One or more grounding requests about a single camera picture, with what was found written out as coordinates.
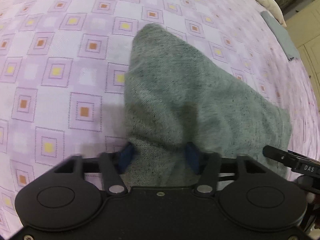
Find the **folded grey garment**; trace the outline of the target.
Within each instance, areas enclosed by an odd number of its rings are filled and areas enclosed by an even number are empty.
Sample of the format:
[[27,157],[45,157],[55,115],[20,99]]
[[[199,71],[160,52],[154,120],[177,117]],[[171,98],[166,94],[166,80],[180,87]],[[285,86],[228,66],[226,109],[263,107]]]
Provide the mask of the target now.
[[269,14],[269,12],[262,11],[260,15],[276,37],[287,59],[289,61],[300,59],[299,51],[292,42],[287,30],[283,26],[281,26],[280,23]]

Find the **green-grey speckled pants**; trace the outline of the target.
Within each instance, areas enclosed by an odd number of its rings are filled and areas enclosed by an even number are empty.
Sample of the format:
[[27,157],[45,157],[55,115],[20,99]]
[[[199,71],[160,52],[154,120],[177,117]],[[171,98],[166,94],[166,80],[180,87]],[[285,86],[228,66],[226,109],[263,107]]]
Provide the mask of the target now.
[[160,25],[147,24],[133,39],[124,101],[127,139],[137,151],[123,176],[129,186],[196,183],[183,154],[189,142],[226,158],[249,155],[287,174],[263,156],[263,148],[287,150],[288,111]]

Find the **pink patterned bed sheet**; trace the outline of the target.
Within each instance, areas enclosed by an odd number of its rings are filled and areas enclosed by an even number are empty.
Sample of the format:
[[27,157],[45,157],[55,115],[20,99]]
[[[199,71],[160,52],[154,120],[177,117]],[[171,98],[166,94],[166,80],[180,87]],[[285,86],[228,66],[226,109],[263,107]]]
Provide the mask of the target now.
[[319,113],[256,0],[1,0],[1,236],[16,194],[63,159],[125,143],[124,73],[137,31],[158,23],[290,111],[290,149],[319,158]]

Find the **cream wardrobe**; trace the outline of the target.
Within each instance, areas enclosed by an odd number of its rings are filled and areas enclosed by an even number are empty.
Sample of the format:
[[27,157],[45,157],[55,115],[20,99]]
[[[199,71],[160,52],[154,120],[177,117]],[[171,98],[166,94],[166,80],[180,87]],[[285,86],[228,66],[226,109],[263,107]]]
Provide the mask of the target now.
[[297,47],[313,85],[319,93],[319,0],[287,20],[287,31]]

